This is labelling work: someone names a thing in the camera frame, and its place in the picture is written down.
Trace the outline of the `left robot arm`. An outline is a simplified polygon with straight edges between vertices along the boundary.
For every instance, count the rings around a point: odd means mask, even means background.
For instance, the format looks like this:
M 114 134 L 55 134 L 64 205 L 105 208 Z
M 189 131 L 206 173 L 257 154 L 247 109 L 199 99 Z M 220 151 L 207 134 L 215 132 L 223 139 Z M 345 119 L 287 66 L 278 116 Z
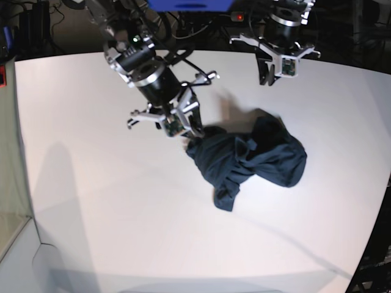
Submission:
M 315 1 L 254 1 L 245 19 L 250 33 L 231 36 L 229 42 L 253 47 L 260 85 L 298 76 L 300 60 L 321 57 L 315 45 L 299 42 L 301 26 L 308 24 Z

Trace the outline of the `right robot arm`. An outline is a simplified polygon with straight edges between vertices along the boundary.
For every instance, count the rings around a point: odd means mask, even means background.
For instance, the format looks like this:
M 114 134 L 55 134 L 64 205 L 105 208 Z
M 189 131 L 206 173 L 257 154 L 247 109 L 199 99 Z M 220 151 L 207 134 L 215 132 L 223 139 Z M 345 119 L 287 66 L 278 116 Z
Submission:
M 158 38 L 158 26 L 147 19 L 136 1 L 64 1 L 71 9 L 84 9 L 105 39 L 104 58 L 129 87 L 135 87 L 147 100 L 146 109 L 134 110 L 127 122 L 132 128 L 149 121 L 168 137 L 203 137 L 200 103 L 195 87 L 210 85 L 218 75 L 204 72 L 187 58 L 193 52 L 179 54 L 167 48 L 167 55 L 156 53 L 156 44 L 166 45 L 171 26 L 162 12 L 166 27 L 164 38 Z

